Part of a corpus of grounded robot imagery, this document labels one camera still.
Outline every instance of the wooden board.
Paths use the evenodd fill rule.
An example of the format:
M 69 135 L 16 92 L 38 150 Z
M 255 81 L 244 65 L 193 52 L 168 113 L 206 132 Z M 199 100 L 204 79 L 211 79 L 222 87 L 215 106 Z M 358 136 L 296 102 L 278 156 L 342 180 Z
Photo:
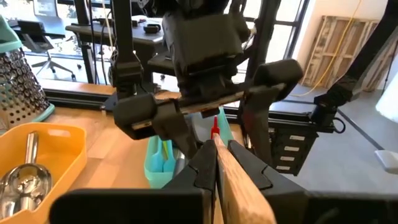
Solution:
M 115 91 L 115 89 L 109 85 L 94 85 L 79 82 L 49 80 L 44 78 L 38 78 L 37 81 L 40 83 L 42 88 L 49 90 L 77 91 L 82 93 L 96 93 L 104 95 L 112 95 L 112 93 Z
M 276 224 L 274 212 L 250 177 L 228 151 L 218 134 L 214 135 L 223 179 L 223 213 L 226 223 Z
M 346 73 L 378 23 L 375 20 L 353 19 L 349 24 L 349 20 L 348 17 L 322 16 L 301 84 L 315 86 L 319 83 L 319 87 L 330 88 Z M 389 44 L 391 47 L 388 49 L 393 48 L 394 42 Z M 367 75 L 369 78 L 364 81 L 365 90 L 373 91 L 378 86 L 386 73 L 388 61 L 394 56 L 392 51 L 387 50 L 377 59 Z

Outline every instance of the wooden stick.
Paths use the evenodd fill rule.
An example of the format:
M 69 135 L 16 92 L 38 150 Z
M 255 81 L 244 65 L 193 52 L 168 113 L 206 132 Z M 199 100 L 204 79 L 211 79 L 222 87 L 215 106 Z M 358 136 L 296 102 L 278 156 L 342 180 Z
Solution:
M 223 213 L 225 223 L 276 224 L 267 200 L 228 151 L 218 134 L 213 136 L 222 170 Z

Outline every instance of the red object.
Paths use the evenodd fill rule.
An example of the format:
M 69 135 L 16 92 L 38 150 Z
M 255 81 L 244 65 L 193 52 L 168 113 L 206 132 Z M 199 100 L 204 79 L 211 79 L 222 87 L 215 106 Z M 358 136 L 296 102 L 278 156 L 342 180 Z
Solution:
M 214 124 L 213 124 L 213 127 L 211 128 L 211 136 L 210 136 L 211 139 L 213 139 L 214 133 L 220 134 L 220 129 L 218 127 L 217 116 L 214 116 Z

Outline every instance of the yellow cable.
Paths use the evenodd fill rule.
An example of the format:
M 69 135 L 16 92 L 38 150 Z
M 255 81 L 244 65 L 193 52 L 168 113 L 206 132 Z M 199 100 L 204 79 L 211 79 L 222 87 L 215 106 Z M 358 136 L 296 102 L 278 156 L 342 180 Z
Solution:
M 359 9 L 361 3 L 362 3 L 362 0 L 359 0 L 358 4 L 356 5 L 356 9 L 355 9 L 353 15 L 350 17 L 347 26 L 344 28 L 343 35 L 341 36 L 340 41 L 338 42 L 336 52 L 333 54 L 333 56 L 332 56 L 332 58 L 331 58 L 331 60 L 330 60 L 329 65 L 327 66 L 325 72 L 323 73 L 323 75 L 321 76 L 321 78 L 317 81 L 317 83 L 315 84 L 315 86 L 314 86 L 310 91 L 308 91 L 308 92 L 306 92 L 306 93 L 299 94 L 299 95 L 291 94 L 291 96 L 298 96 L 298 97 L 301 97 L 301 96 L 308 95 L 308 94 L 310 94 L 314 89 L 316 89 L 316 88 L 318 87 L 318 85 L 322 82 L 323 78 L 324 78 L 324 77 L 326 76 L 326 74 L 329 72 L 329 69 L 330 69 L 331 65 L 332 65 L 333 62 L 335 61 L 335 58 L 336 58 L 336 56 L 337 56 L 337 53 L 340 51 L 340 47 L 341 47 L 341 44 L 343 43 L 344 37 L 345 37 L 345 35 L 346 35 L 346 33 L 347 33 L 347 30 L 348 30 L 348 28 L 351 26 L 351 24 L 353 23 L 353 20 L 354 20 L 356 11 Z

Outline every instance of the black drawer unit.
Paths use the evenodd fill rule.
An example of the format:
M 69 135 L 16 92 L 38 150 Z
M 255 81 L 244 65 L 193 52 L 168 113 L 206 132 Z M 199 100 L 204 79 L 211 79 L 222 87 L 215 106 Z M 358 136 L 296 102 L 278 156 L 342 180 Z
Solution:
M 297 175 L 318 134 L 292 128 L 270 128 L 272 167 L 280 173 Z

